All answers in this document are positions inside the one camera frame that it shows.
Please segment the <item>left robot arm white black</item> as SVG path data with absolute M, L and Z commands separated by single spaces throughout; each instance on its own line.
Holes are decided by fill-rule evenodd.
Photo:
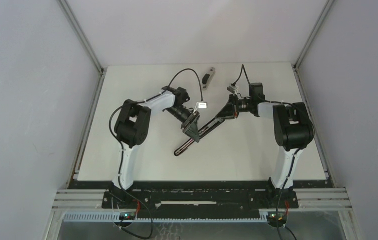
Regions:
M 199 142 L 198 111 L 188 110 L 184 104 L 190 100 L 187 90 L 163 87 L 159 94 L 143 101 L 126 100 L 117 111 L 119 116 L 110 131 L 121 146 L 121 160 L 113 184 L 119 188 L 114 195 L 114 202 L 120 208 L 132 205 L 133 195 L 127 190 L 134 183 L 135 154 L 148 136 L 151 117 L 167 111 L 181 122 L 182 132 L 194 142 Z

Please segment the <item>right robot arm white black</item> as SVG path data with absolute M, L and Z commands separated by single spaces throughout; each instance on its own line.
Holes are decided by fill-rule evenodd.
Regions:
M 266 193 L 266 203 L 279 208 L 286 200 L 281 191 L 293 186 L 293 173 L 303 149 L 314 139 L 315 131 L 303 102 L 287 103 L 265 99 L 261 83 L 250 84 L 249 96 L 238 98 L 233 83 L 227 87 L 229 95 L 225 106 L 216 114 L 220 121 L 236 119 L 240 113 L 273 121 L 273 133 L 279 146 L 278 159 L 270 177 L 273 190 Z

